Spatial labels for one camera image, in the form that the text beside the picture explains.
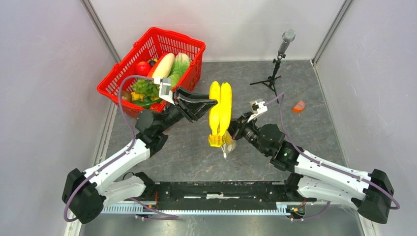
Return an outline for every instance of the microphone stand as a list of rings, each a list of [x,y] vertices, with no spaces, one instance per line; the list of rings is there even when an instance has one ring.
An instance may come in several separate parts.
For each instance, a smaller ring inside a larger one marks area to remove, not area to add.
[[[276,73],[278,72],[279,66],[281,64],[281,59],[285,58],[285,54],[278,52],[277,59],[274,59],[272,63],[275,63],[274,71],[272,72],[272,76],[269,76],[267,80],[262,80],[254,83],[250,83],[249,85],[257,85],[257,84],[264,84],[267,86],[270,90],[272,90],[275,93],[275,96],[278,96],[275,90],[275,81],[276,79],[280,78],[281,76],[275,77]]]

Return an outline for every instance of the gray floor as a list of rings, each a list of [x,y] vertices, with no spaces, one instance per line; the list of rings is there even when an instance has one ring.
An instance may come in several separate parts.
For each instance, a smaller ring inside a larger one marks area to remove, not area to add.
[[[203,63],[201,80],[195,92],[208,93],[211,82],[227,81],[233,90],[233,117],[250,110],[249,102],[257,98],[268,101],[274,97],[263,85],[249,83],[267,78],[273,70],[271,61],[209,62]],[[281,63],[276,88],[285,92],[284,125],[298,146],[319,157],[344,164],[334,127],[322,96],[319,82],[308,61]],[[292,107],[303,100],[306,107],[300,114]],[[257,125],[279,124],[278,104],[268,107]],[[208,180],[284,180],[289,173],[279,171],[269,164],[269,159],[255,148],[239,140],[237,148],[223,158],[219,148],[210,147],[208,114],[200,121],[182,120],[168,132],[170,137],[164,148],[131,171],[144,171],[155,181],[208,181]],[[130,139],[129,129],[120,113],[113,127],[108,156],[123,148]],[[313,214],[323,206],[310,207]],[[323,216],[301,223],[290,223],[277,216],[182,216],[180,221],[141,222],[128,215],[100,215],[84,225],[81,235],[362,235],[357,214],[349,209],[332,206]]]
[[[271,61],[208,62],[203,63],[201,80],[195,92],[208,93],[210,84],[229,82],[233,91],[233,114],[239,117],[250,111],[249,102],[257,98],[265,101],[274,93],[264,85],[249,83],[265,79],[273,70]],[[344,164],[334,127],[322,96],[321,88],[309,61],[284,61],[281,63],[276,88],[285,92],[283,103],[284,125],[298,146],[338,164]],[[293,106],[303,100],[304,111],[295,114]],[[278,104],[269,106],[268,112],[259,117],[257,125],[279,124]],[[153,158],[131,169],[145,172],[155,181],[208,181],[208,180],[278,180],[289,173],[274,168],[269,159],[261,155],[245,139],[228,158],[219,148],[210,147],[211,133],[208,113],[198,122],[186,119],[172,126],[164,148]],[[116,115],[107,155],[123,148],[131,139],[122,116]]]

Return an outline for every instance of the red basket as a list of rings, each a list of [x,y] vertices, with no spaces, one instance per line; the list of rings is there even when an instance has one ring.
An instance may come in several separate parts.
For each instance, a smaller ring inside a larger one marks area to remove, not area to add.
[[[192,39],[177,32],[152,27],[133,44],[133,49],[130,50],[123,60],[113,66],[112,71],[97,86],[97,91],[109,97],[116,105],[119,105],[119,86],[126,76],[135,74],[135,65],[141,61],[159,58],[165,52],[174,53],[175,55],[185,53],[191,58],[189,68],[183,74],[175,88],[182,86],[192,91],[200,80],[201,62],[205,49],[206,45],[202,41]],[[137,80],[131,79],[130,81],[126,81],[122,90],[133,92],[130,86]],[[123,111],[134,118],[144,109],[127,101],[122,101],[121,104]],[[164,107],[165,101],[163,103],[153,104],[149,109],[162,112]]]

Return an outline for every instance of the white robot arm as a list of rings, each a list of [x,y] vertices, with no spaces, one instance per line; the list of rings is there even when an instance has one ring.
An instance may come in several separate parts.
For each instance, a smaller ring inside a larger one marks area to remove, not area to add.
[[[74,169],[68,174],[62,200],[81,221],[88,223],[102,211],[119,201],[144,194],[146,183],[140,177],[114,182],[123,173],[138,163],[147,160],[162,149],[168,136],[163,131],[182,118],[196,121],[217,104],[208,94],[196,94],[179,87],[173,93],[169,80],[157,79],[160,84],[159,96],[170,105],[162,112],[143,110],[135,125],[139,133],[134,144],[115,153],[104,162],[80,172]],[[302,198],[327,200],[357,210],[362,216],[378,223],[386,223],[391,198],[372,185],[393,195],[393,188],[387,175],[379,170],[373,173],[349,169],[321,159],[309,151],[300,152],[284,140],[276,124],[255,125],[257,117],[267,111],[265,102],[251,103],[252,112],[231,120],[228,132],[234,140],[245,138],[264,156],[272,157],[271,163],[282,171],[292,172],[285,183],[285,194],[289,199]],[[351,173],[359,179],[343,174]]]

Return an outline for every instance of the red tomato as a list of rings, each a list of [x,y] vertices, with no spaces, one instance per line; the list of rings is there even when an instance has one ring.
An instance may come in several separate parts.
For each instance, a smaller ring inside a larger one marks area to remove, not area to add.
[[[140,63],[136,64],[136,74],[147,76],[152,66],[147,63],[146,61],[141,61]]]

